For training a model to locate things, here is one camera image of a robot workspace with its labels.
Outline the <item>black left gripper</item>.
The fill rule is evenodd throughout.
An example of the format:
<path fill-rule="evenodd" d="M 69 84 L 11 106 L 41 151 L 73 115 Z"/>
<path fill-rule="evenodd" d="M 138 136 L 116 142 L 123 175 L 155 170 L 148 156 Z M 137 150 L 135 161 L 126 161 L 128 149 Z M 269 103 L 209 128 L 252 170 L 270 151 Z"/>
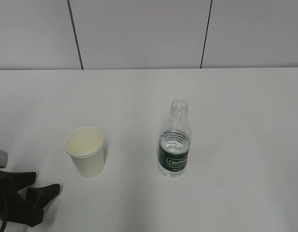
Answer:
<path fill-rule="evenodd" d="M 60 193 L 60 185 L 27 188 L 23 198 L 17 192 L 36 181 L 36 172 L 0 171 L 0 220 L 34 227 L 43 221 L 44 208 Z"/>

